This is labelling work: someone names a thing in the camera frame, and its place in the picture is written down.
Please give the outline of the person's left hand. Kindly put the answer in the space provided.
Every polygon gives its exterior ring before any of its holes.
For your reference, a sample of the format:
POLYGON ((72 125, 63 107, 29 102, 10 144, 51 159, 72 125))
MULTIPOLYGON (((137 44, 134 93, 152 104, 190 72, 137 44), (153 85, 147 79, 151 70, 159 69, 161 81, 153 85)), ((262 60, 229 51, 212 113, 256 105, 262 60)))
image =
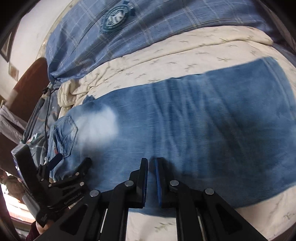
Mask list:
POLYGON ((54 224, 54 221, 48 220, 48 222, 45 224, 44 227, 42 227, 39 223, 36 222, 36 228, 40 235, 42 235, 45 231, 47 231, 52 225, 54 224))

